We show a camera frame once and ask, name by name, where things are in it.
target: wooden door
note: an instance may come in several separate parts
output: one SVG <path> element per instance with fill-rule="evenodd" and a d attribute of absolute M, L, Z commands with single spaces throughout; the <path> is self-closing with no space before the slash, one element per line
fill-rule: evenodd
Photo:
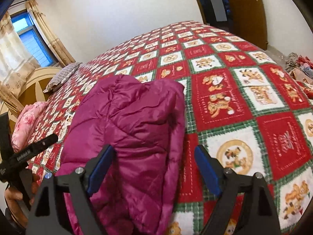
<path fill-rule="evenodd" d="M 262 0 L 229 0 L 233 33 L 254 45 L 267 49 L 267 26 Z"/>

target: pile of clothes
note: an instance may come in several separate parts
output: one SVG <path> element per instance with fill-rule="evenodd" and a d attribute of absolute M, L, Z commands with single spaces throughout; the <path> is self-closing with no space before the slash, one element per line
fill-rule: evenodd
<path fill-rule="evenodd" d="M 164 234 L 183 154 L 183 91 L 173 80 L 142 84 L 117 75 L 99 81 L 80 103 L 56 175 L 84 167 L 105 144 L 114 147 L 116 159 L 90 198 L 108 234 Z M 69 194 L 65 201 L 74 234 L 82 235 Z"/>
<path fill-rule="evenodd" d="M 303 89 L 310 100 L 313 100 L 313 62 L 308 57 L 291 53 L 286 60 L 286 71 Z"/>

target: blue gripper pad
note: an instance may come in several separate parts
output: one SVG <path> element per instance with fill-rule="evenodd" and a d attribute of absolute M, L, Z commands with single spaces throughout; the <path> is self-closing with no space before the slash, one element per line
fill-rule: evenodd
<path fill-rule="evenodd" d="M 208 190 L 212 194 L 220 196 L 222 193 L 220 182 L 223 179 L 223 166 L 217 159 L 212 158 L 202 145 L 196 146 L 194 156 Z"/>
<path fill-rule="evenodd" d="M 90 160 L 91 162 L 97 162 L 96 164 L 93 164 L 94 169 L 88 177 L 88 187 L 86 191 L 90 197 L 99 190 L 104 177 L 112 164 L 114 154 L 114 148 L 111 145 L 107 145 L 96 158 Z"/>

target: bed frame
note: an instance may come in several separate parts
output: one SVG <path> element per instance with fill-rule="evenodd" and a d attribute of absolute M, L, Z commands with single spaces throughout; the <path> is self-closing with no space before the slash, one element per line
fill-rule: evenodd
<path fill-rule="evenodd" d="M 52 93 L 43 93 L 49 81 L 56 75 L 61 68 L 46 67 L 36 69 L 26 84 L 22 87 L 18 96 L 19 102 L 25 107 L 29 104 L 34 104 L 37 101 L 47 101 Z M 14 131 L 17 121 L 17 114 L 12 114 L 8 107 L 2 102 L 0 106 L 0 114 L 9 113 L 9 124 L 11 133 Z"/>

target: window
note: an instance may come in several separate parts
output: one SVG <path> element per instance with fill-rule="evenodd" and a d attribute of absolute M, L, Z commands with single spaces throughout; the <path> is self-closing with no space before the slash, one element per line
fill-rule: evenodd
<path fill-rule="evenodd" d="M 41 67 L 56 64 L 56 58 L 43 41 L 26 11 L 11 16 L 15 31 L 28 51 L 37 59 Z"/>

